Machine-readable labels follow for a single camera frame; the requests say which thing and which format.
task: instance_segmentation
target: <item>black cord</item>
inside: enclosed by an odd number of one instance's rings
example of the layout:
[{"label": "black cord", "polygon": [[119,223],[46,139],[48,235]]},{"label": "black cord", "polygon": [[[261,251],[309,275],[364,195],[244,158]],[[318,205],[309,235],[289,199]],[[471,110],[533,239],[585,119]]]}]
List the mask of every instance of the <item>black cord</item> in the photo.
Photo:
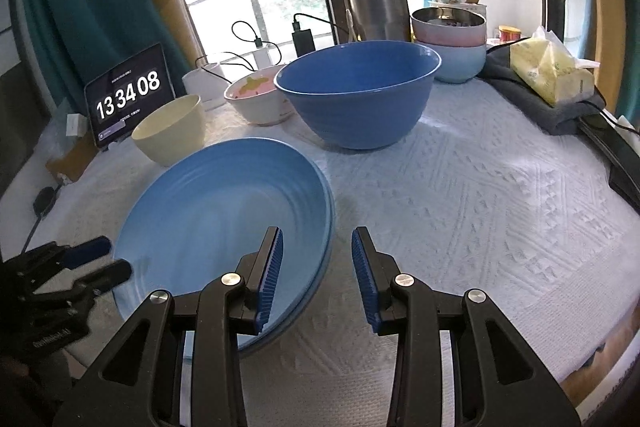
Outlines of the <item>black cord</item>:
[{"label": "black cord", "polygon": [[[236,24],[245,24],[247,26],[249,26],[249,29],[254,33],[254,38],[251,40],[247,40],[247,39],[243,39],[242,37],[238,36],[238,34],[236,33],[236,31],[234,30],[234,28],[236,27]],[[277,45],[275,42],[271,42],[271,41],[264,41],[262,40],[259,36],[258,33],[256,33],[256,31],[254,30],[254,27],[251,26],[247,21],[236,21],[231,25],[231,32],[233,33],[234,37],[236,39],[238,39],[239,41],[242,42],[253,42],[255,44],[256,48],[261,48],[262,47],[262,43],[264,42],[265,44],[271,44],[274,48],[276,48],[278,50],[278,55],[280,55],[280,58],[278,59],[278,61],[274,64],[274,66],[277,66],[278,64],[280,64],[282,62],[282,51],[280,50],[279,45]]]},{"label": "black cord", "polygon": [[42,221],[42,214],[38,216],[38,219],[36,219],[36,222],[31,227],[31,232],[29,232],[29,235],[27,236],[27,240],[24,242],[24,246],[22,247],[22,250],[20,251],[20,253],[24,253],[27,251],[27,247],[31,242],[31,238],[33,238],[33,234],[36,233],[36,229],[41,221]]},{"label": "black cord", "polygon": [[231,82],[231,80],[229,80],[228,78],[225,78],[225,77],[224,77],[224,76],[222,76],[221,74],[214,73],[213,71],[209,71],[209,70],[205,69],[205,67],[204,67],[204,66],[203,66],[203,67],[201,67],[200,69],[201,69],[202,71],[206,71],[206,72],[207,72],[207,73],[209,73],[209,74],[212,74],[213,76],[216,76],[216,77],[218,77],[218,78],[222,78],[222,80],[224,80],[225,82],[228,82],[229,84],[233,84],[233,82]]},{"label": "black cord", "polygon": [[246,64],[238,64],[237,62],[227,62],[225,65],[229,65],[229,66],[243,66],[245,69],[251,71],[252,73],[255,73],[255,69],[254,67],[251,65],[251,62],[249,62],[246,58],[242,57],[242,55],[238,55],[237,53],[234,52],[223,52],[223,53],[228,53],[230,55],[233,55],[234,57],[238,57],[241,60],[244,60],[248,66]]},{"label": "black cord", "polygon": [[600,114],[603,115],[603,117],[609,121],[609,123],[615,125],[616,127],[620,127],[620,129],[624,129],[625,131],[629,131],[632,132],[634,134],[637,134],[638,136],[640,136],[640,131],[637,131],[636,129],[632,128],[632,127],[625,127],[624,125],[618,123],[617,121],[613,120],[607,113],[605,113],[603,110],[601,110],[596,104],[594,104],[593,102],[591,102],[591,100],[580,100],[580,103],[585,103],[587,105],[591,105],[593,107],[595,107],[597,110],[600,111]]},{"label": "black cord", "polygon": [[196,67],[196,69],[198,68],[198,60],[200,60],[201,58],[204,58],[205,60],[208,60],[207,59],[207,55],[202,55],[202,56],[196,58],[196,60],[193,63],[193,65]]},{"label": "black cord", "polygon": [[293,22],[298,22],[298,16],[309,17],[310,19],[315,19],[316,21],[326,22],[327,24],[330,24],[334,28],[338,28],[339,30],[341,30],[341,31],[345,32],[347,35],[349,35],[349,32],[347,30],[345,30],[342,26],[338,26],[337,24],[332,23],[331,21],[328,21],[326,19],[321,19],[320,17],[316,17],[315,15],[309,15],[308,13],[294,13],[293,14]]},{"label": "black cord", "polygon": [[22,247],[22,251],[20,253],[24,253],[27,251],[27,247],[29,246],[31,239],[33,238],[33,234],[36,233],[36,229],[40,224],[40,222],[42,221],[42,218],[47,214],[49,214],[50,210],[53,208],[53,205],[56,203],[56,197],[60,192],[60,188],[62,188],[62,183],[56,187],[56,190],[54,190],[53,197],[51,198],[51,201],[47,205],[47,208],[44,208],[44,210],[38,214],[38,218],[36,219],[36,222],[31,227],[31,232],[29,232],[29,235],[27,236],[27,240],[24,242],[24,246]]},{"label": "black cord", "polygon": [[[236,31],[234,30],[234,27],[236,26],[236,24],[246,24],[247,26],[249,26],[249,29],[254,33],[254,38],[251,40],[247,40],[247,39],[243,39],[242,37],[239,37],[238,34],[236,33]],[[260,39],[260,37],[258,36],[258,34],[255,32],[254,27],[251,26],[247,21],[236,21],[231,25],[231,32],[233,33],[234,37],[236,39],[238,39],[239,41],[242,42],[255,42],[257,41],[257,39]]]},{"label": "black cord", "polygon": [[274,64],[274,66],[279,65],[282,62],[282,52],[280,51],[280,47],[279,45],[277,45],[275,42],[271,42],[271,41],[264,41],[266,44],[271,44],[272,46],[274,46],[277,50],[278,50],[278,55],[280,55],[280,58],[278,59],[278,61]]}]

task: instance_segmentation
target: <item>light blue plate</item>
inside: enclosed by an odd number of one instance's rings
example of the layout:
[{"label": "light blue plate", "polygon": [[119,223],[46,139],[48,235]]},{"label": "light blue plate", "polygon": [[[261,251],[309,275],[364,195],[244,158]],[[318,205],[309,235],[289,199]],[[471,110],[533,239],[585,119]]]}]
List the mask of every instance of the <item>light blue plate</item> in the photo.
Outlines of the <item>light blue plate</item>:
[{"label": "light blue plate", "polygon": [[[114,248],[133,267],[113,290],[127,319],[156,289],[173,295],[199,291],[257,251],[267,227],[280,227],[284,255],[271,317],[258,337],[238,336],[239,347],[279,334],[315,292],[329,258],[334,201],[315,164],[277,140],[220,142],[162,174],[133,207]],[[184,354],[193,351],[187,336]]]}]

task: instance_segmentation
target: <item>silver screw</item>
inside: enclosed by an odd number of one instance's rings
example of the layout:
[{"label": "silver screw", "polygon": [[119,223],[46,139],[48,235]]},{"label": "silver screw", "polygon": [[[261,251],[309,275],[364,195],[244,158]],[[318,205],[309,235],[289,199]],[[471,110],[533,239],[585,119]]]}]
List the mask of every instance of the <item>silver screw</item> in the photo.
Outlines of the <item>silver screw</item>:
[{"label": "silver screw", "polygon": [[153,302],[153,304],[162,304],[169,298],[169,294],[164,290],[156,290],[151,295],[149,295],[149,300]]},{"label": "silver screw", "polygon": [[486,300],[486,293],[484,293],[482,290],[471,290],[469,291],[467,296],[469,297],[470,301],[477,303],[484,302]]},{"label": "silver screw", "polygon": [[241,277],[237,273],[225,273],[222,276],[222,283],[225,286],[235,286],[240,282]]},{"label": "silver screw", "polygon": [[398,286],[411,286],[415,282],[415,279],[409,274],[401,273],[396,275],[396,284]]}]

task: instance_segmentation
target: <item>snack package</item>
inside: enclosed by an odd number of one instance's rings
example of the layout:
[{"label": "snack package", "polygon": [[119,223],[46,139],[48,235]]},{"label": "snack package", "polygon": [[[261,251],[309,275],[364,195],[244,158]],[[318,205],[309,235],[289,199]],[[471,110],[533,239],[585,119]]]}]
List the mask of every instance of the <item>snack package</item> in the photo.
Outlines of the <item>snack package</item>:
[{"label": "snack package", "polygon": [[553,107],[593,95],[595,79],[588,68],[599,67],[599,62],[573,57],[541,26],[532,38],[511,45],[511,69]]}]

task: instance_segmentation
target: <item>small white box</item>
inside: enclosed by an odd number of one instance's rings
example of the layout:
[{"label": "small white box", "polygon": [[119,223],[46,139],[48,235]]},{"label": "small white box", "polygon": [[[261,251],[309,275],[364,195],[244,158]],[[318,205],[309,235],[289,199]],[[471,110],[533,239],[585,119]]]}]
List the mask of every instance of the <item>small white box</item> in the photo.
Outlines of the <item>small white box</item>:
[{"label": "small white box", "polygon": [[82,137],[88,130],[87,119],[79,113],[66,115],[66,135]]}]

